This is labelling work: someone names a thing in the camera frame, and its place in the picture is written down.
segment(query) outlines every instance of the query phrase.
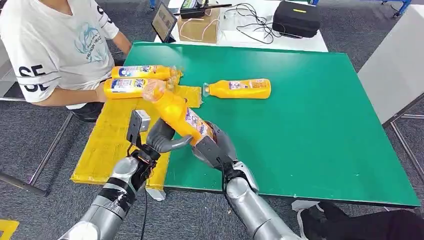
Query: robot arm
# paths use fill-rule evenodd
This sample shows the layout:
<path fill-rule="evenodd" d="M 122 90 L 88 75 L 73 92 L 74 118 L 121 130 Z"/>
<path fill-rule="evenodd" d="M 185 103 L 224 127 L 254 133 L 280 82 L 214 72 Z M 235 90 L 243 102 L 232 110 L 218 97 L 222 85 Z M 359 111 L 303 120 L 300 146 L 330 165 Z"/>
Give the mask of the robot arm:
<path fill-rule="evenodd" d="M 127 157 L 114 167 L 110 178 L 80 221 L 60 240 L 113 240 L 136 196 L 145 186 L 160 154 L 188 145 L 190 136 L 171 140 L 175 131 L 161 119 L 150 130 L 146 144 L 140 132 L 147 131 L 150 117 L 144 111 L 131 113 L 127 140 L 131 143 Z M 249 168 L 237 159 L 230 138 L 216 125 L 214 139 L 206 136 L 193 153 L 201 161 L 222 172 L 225 198 L 254 240 L 300 240 L 258 195 L 258 185 Z M 130 148 L 138 149 L 129 153 Z"/>
<path fill-rule="evenodd" d="M 254 240 L 300 240 L 258 195 L 259 187 L 249 168 L 237 159 L 233 143 L 225 132 L 209 123 L 215 139 L 204 137 L 193 153 L 210 167 L 222 172 L 222 190 L 228 204 Z"/>

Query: black device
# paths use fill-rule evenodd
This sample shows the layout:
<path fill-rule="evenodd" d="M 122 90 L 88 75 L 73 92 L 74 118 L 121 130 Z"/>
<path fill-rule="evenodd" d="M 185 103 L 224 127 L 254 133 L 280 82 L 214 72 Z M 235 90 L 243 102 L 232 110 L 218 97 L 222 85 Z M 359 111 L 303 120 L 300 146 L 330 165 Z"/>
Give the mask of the black device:
<path fill-rule="evenodd" d="M 169 11 L 174 15 L 180 15 L 180 9 L 179 8 L 170 8 Z"/>
<path fill-rule="evenodd" d="M 286 35 L 312 38 L 320 25 L 316 6 L 283 0 L 275 10 L 272 29 Z"/>
<path fill-rule="evenodd" d="M 173 43 L 175 39 L 172 37 L 171 32 L 177 23 L 177 18 L 170 11 L 170 9 L 161 2 L 157 8 L 156 15 L 151 22 L 151 26 L 159 36 L 162 43 Z"/>
<path fill-rule="evenodd" d="M 231 4 L 209 5 L 209 0 L 200 3 L 199 0 L 184 0 L 179 10 L 182 19 L 196 19 L 205 15 L 206 9 L 231 7 Z"/>

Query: cable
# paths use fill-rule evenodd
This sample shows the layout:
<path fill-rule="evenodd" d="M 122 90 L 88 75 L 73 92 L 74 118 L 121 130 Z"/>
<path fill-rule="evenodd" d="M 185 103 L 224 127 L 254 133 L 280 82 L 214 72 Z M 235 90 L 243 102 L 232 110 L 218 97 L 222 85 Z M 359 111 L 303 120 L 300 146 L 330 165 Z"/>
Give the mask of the cable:
<path fill-rule="evenodd" d="M 130 145 L 129 145 L 129 147 L 126 149 L 126 156 L 127 157 L 129 157 L 129 156 L 131 156 L 131 154 L 130 154 L 130 150 L 131 150 L 131 148 L 134 146 L 134 144 L 133 143 L 131 143 Z"/>
<path fill-rule="evenodd" d="M 208 16 L 210 16 L 210 15 L 212 15 L 212 11 L 213 11 L 213 9 L 211 9 L 210 10 L 210 14 L 208 15 Z M 220 27 L 219 27 L 219 23 L 220 23 L 220 19 L 219 19 L 219 16 L 218 16 L 218 18 L 217 19 L 214 19 L 214 20 L 212 20 L 204 29 L 203 29 L 203 33 L 201 34 L 201 39 L 199 40 L 199 39 L 191 39 L 191 38 L 189 38 L 189 37 L 187 37 L 187 36 L 184 36 L 183 34 L 182 34 L 182 31 L 183 31 L 183 27 L 184 27 L 184 25 L 186 25 L 186 23 L 188 23 L 188 22 L 190 22 L 190 21 L 193 21 L 193 20 L 195 20 L 195 21 L 204 21 L 204 19 L 202 19 L 202 18 L 190 18 L 189 20 L 187 20 L 187 21 L 185 21 L 182 25 L 181 25 L 181 28 L 179 29 L 179 35 L 181 36 L 181 37 L 183 37 L 183 38 L 186 38 L 186 39 L 188 39 L 188 40 L 190 40 L 190 41 L 193 41 L 193 42 L 201 42 L 201 41 L 203 41 L 203 38 L 204 38 L 204 36 L 205 36 L 205 32 L 206 32 L 206 30 L 216 21 L 216 22 L 218 22 L 218 29 L 220 29 Z"/>
<path fill-rule="evenodd" d="M 204 11 L 204 14 L 205 14 L 206 16 L 210 17 L 210 16 L 212 15 L 212 10 L 213 10 L 213 9 L 210 9 L 209 14 L 207 13 L 207 11 Z"/>
<path fill-rule="evenodd" d="M 251 4 L 249 4 L 249 3 L 242 2 L 242 3 L 239 3 L 239 4 L 236 4 L 236 5 L 232 6 L 232 8 L 234 8 L 234 9 L 228 9 L 228 10 L 226 10 L 224 12 L 224 19 L 226 18 L 226 15 L 225 14 L 227 12 L 230 12 L 230 11 L 236 11 L 237 14 L 239 14 L 240 16 L 243 16 L 243 17 L 253 17 L 255 19 L 256 23 L 249 23 L 249 24 L 246 24 L 246 25 L 237 26 L 235 28 L 235 29 L 237 29 L 237 31 L 239 31 L 240 33 L 244 34 L 245 36 L 247 36 L 247 37 L 249 37 L 249 38 L 251 38 L 253 40 L 256 40 L 256 41 L 258 41 L 260 43 L 263 43 L 263 44 L 271 44 L 271 43 L 273 43 L 274 38 L 280 38 L 281 36 L 287 34 L 286 33 L 286 27 L 283 24 L 281 24 L 279 22 L 268 22 L 265 17 L 258 16 L 258 13 L 256 12 L 256 9 Z M 250 13 L 244 14 L 244 13 L 241 13 L 240 10 L 249 11 Z M 283 27 L 284 31 L 282 33 L 280 32 L 279 35 L 276 35 L 273 32 L 273 28 L 268 26 L 270 24 L 272 24 L 272 25 L 273 24 L 280 25 L 280 26 Z M 253 30 L 253 32 L 255 32 L 256 30 L 259 30 L 259 29 L 263 29 L 263 32 L 266 34 L 263 37 L 263 40 L 254 38 L 254 37 L 248 35 L 246 32 L 242 31 L 243 28 L 246 28 L 246 27 L 249 27 L 249 26 L 259 26 L 259 27 L 255 28 Z M 265 39 L 268 36 L 270 37 L 270 41 L 265 41 Z"/>
<path fill-rule="evenodd" d="M 146 216 L 147 216 L 147 189 L 144 188 L 144 217 L 143 217 L 143 227 L 141 228 L 140 240 L 143 240 L 143 236 L 145 234 Z"/>

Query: green table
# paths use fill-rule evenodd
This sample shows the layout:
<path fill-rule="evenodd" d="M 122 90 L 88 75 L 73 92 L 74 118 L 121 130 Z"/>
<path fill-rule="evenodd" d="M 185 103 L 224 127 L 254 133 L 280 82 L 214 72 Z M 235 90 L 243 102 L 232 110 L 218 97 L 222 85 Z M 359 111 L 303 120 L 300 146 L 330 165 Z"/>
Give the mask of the green table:
<path fill-rule="evenodd" d="M 138 42 L 125 65 L 175 65 L 188 86 L 268 78 L 268 99 L 209 96 L 194 109 L 228 133 L 263 195 L 420 206 L 346 54 Z M 221 191 L 221 173 L 186 147 L 165 186 Z"/>

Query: orange bottle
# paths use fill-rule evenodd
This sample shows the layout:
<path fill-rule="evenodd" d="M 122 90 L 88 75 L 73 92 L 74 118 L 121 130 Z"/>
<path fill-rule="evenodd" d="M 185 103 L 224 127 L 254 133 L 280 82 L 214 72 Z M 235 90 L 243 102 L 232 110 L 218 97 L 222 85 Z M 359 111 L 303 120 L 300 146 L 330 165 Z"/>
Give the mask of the orange bottle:
<path fill-rule="evenodd" d="M 203 96 L 221 99 L 267 99 L 271 94 L 271 82 L 266 78 L 227 81 L 203 84 Z"/>
<path fill-rule="evenodd" d="M 150 78 L 110 78 L 104 82 L 103 91 L 108 99 L 132 99 L 141 98 L 143 89 L 147 83 L 151 80 Z M 175 82 L 172 78 L 168 81 L 164 81 L 166 88 L 170 91 L 174 91 Z"/>
<path fill-rule="evenodd" d="M 147 83 L 142 97 L 151 101 L 160 117 L 181 136 L 191 135 L 191 145 L 196 145 L 204 136 L 214 139 L 212 128 L 193 110 L 187 107 L 186 100 L 166 89 L 161 80 Z"/>
<path fill-rule="evenodd" d="M 178 82 L 182 73 L 175 66 L 143 65 L 143 66 L 115 66 L 110 73 L 113 79 L 160 79 L 168 80 L 176 77 Z"/>

